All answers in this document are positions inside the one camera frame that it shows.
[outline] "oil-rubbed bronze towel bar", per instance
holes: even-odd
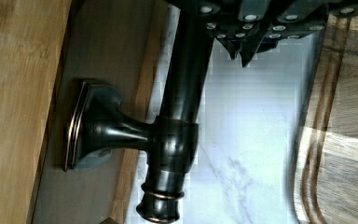
[[[157,223],[179,218],[185,175],[198,141],[196,118],[216,38],[242,65],[284,38],[301,38],[325,27],[328,13],[358,16],[358,3],[331,1],[167,0],[182,9],[159,116],[152,124],[120,112],[121,95],[108,83],[85,80],[67,136],[64,170],[89,169],[114,148],[147,152],[145,192],[138,213]]]

